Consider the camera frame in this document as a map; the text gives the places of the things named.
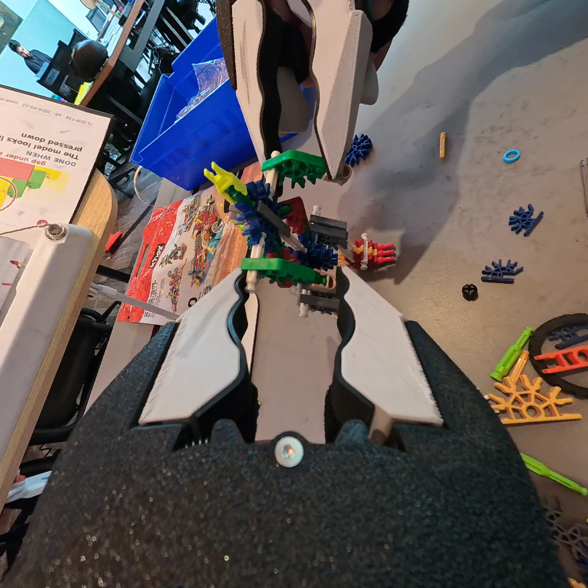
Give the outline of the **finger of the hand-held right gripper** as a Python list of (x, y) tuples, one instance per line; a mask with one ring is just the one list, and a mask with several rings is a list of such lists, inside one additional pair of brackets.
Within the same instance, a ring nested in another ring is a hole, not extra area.
[(236, 96), (260, 164), (281, 152), (282, 105), (277, 70), (283, 23), (263, 1), (235, 1), (231, 8)]
[(360, 1), (288, 1), (288, 6), (312, 29), (313, 128), (326, 176), (342, 177), (370, 60), (371, 22)]

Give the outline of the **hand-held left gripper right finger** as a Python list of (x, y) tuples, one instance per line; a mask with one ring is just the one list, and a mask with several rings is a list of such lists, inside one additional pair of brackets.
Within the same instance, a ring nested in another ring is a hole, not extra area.
[(402, 314), (348, 266), (336, 270), (341, 342), (334, 356), (329, 410), (387, 439), (396, 423), (443, 426)]

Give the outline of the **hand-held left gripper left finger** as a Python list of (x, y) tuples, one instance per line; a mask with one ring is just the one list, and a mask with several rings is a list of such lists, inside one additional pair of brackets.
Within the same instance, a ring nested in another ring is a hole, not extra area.
[(201, 417), (246, 383), (245, 278), (244, 271), (235, 269), (182, 315), (140, 425)]

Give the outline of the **multicoloured construction toy model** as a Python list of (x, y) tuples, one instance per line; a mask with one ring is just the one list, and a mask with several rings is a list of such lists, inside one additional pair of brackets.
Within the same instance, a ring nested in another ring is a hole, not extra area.
[(254, 207), (232, 205), (249, 248), (249, 256), (240, 263), (247, 291), (254, 292), (261, 279), (284, 289), (298, 287), (300, 317), (312, 312), (336, 316), (336, 268), (376, 270), (394, 265), (395, 245), (377, 243), (366, 233), (349, 240), (346, 222), (323, 216), (319, 206), (308, 215), (298, 196), (281, 199), (285, 180), (292, 187), (305, 187), (323, 179), (322, 158), (301, 151), (274, 152), (261, 170), (261, 180), (244, 183)]

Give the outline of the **yellow clip connector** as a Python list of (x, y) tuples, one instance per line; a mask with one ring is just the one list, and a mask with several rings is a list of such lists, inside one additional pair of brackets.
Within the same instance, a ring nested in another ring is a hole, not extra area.
[(224, 170), (215, 162), (212, 162), (211, 166), (213, 171), (210, 171), (207, 168), (205, 168), (203, 170), (203, 174), (209, 181), (211, 181), (214, 184), (219, 195), (221, 195), (224, 198), (224, 192), (227, 189), (231, 191), (233, 189), (238, 190), (243, 194), (247, 193), (246, 185), (239, 178), (237, 178), (235, 174)]

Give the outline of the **lime green rod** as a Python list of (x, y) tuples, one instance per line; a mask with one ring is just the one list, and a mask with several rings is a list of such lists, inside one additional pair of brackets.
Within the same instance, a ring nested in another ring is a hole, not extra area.
[(587, 496), (587, 488), (585, 488), (584, 486), (553, 471), (539, 460), (533, 459), (524, 453), (520, 453), (520, 456), (523, 459), (523, 462), (527, 469), (533, 474), (550, 479), (551, 481), (554, 481), (582, 496)]
[(491, 372), (490, 377), (493, 380), (496, 382), (502, 382), (504, 377), (510, 373), (511, 369), (524, 351), (525, 344), (528, 342), (533, 333), (533, 328), (525, 328), (525, 330), (518, 337), (517, 341), (511, 345), (498, 364), (496, 364), (494, 370)]

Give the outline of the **clear plastic bag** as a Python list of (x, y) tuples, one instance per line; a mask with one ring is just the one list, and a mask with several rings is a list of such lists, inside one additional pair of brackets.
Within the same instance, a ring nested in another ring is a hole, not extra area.
[(224, 58), (193, 63), (194, 77), (197, 84), (197, 92), (188, 100), (187, 105), (181, 109), (176, 119), (180, 120), (193, 111), (209, 95), (217, 90), (228, 79), (228, 70)]

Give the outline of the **large blue snowflake connector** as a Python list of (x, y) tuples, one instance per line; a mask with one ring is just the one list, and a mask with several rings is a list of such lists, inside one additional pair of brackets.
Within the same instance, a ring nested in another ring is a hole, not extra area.
[(351, 147), (345, 157), (345, 164), (354, 167), (361, 160), (365, 160), (373, 149), (371, 139), (366, 134), (355, 135)]

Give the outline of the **blue plastic bin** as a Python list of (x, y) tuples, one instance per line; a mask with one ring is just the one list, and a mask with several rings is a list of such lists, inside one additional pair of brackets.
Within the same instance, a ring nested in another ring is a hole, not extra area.
[(236, 93), (226, 79), (183, 116), (200, 90), (202, 65), (222, 59), (214, 18), (162, 75), (130, 161), (191, 190), (206, 182), (212, 161), (233, 170), (255, 159), (255, 150)]

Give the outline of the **K'nex instruction bag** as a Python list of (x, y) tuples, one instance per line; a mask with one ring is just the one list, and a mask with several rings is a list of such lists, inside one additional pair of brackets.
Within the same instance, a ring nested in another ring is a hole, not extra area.
[(214, 186), (156, 206), (127, 295), (183, 314), (232, 273), (247, 253), (247, 238)]

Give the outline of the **wood-edged desk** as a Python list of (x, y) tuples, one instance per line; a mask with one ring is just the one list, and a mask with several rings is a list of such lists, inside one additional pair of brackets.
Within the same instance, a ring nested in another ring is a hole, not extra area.
[(92, 83), (87, 82), (85, 84), (82, 84), (77, 94), (75, 105), (89, 107), (90, 101), (97, 94), (100, 87), (107, 81), (108, 77), (114, 70), (116, 63), (121, 57), (122, 50), (126, 45), (127, 39), (129, 38), (133, 26), (135, 25), (136, 19), (139, 16), (141, 8), (143, 7), (143, 3), (144, 1), (134, 1), (132, 3), (130, 11), (128, 13), (128, 18), (122, 27), (122, 32), (116, 42), (116, 45), (114, 46), (112, 54), (106, 61), (104, 67), (96, 77), (95, 81), (93, 81)]

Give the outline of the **black office chair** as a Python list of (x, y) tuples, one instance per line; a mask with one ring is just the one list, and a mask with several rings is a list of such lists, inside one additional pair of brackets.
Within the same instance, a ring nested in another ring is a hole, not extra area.
[(87, 308), (80, 311), (29, 446), (64, 442), (75, 429), (112, 332), (107, 318), (117, 305), (114, 302), (102, 314)]

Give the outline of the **small blue fan connector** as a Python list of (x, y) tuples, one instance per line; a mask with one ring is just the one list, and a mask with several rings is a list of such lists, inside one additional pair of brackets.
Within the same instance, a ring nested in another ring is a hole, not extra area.
[(519, 266), (517, 261), (508, 259), (492, 261), (491, 265), (486, 265), (481, 271), (481, 281), (484, 283), (498, 283), (511, 285), (515, 282), (516, 276), (524, 271), (523, 266)]
[(511, 232), (517, 235), (522, 234), (525, 238), (528, 238), (544, 218), (544, 215), (544, 211), (536, 212), (533, 204), (529, 203), (526, 207), (521, 206), (513, 211), (509, 217), (509, 228)]

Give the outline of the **black rubber tyre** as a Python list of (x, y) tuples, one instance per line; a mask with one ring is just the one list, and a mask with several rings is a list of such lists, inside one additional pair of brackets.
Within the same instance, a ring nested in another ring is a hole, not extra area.
[(563, 392), (576, 398), (587, 399), (587, 384), (572, 381), (572, 378), (575, 376), (587, 376), (587, 369), (546, 375), (540, 372), (539, 366), (535, 364), (532, 359), (536, 355), (550, 353), (557, 350), (555, 349), (555, 345), (548, 341), (548, 334), (557, 327), (569, 323), (587, 323), (587, 314), (565, 314), (542, 323), (529, 339), (528, 351), (530, 362), (536, 373), (550, 386), (558, 386)]

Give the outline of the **large yellow fan connector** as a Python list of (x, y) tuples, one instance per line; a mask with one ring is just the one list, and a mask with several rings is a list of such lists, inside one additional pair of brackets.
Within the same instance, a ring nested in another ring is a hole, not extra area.
[(565, 405), (573, 403), (573, 399), (560, 396), (562, 390), (558, 386), (544, 386), (540, 377), (531, 380), (522, 374), (514, 381), (508, 376), (495, 387), (500, 394), (488, 394), (484, 398), (506, 426), (583, 419), (579, 413), (562, 410)]

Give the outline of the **orange connector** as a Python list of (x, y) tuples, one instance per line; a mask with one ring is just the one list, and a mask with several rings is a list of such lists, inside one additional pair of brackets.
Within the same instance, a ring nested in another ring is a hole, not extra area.
[(533, 358), (540, 372), (546, 375), (587, 369), (587, 345), (555, 350)]

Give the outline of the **printed white board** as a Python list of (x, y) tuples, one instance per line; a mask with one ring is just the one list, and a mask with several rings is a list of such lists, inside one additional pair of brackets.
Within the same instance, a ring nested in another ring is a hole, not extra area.
[(112, 117), (1, 86), (1, 233), (73, 218)]

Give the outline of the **dark grey snowflake connector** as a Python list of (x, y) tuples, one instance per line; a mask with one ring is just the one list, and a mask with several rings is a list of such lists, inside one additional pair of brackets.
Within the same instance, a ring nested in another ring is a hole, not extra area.
[(566, 548), (574, 558), (587, 557), (587, 524), (567, 524), (558, 500), (551, 504), (542, 500), (543, 511), (548, 521), (552, 543), (557, 548)]

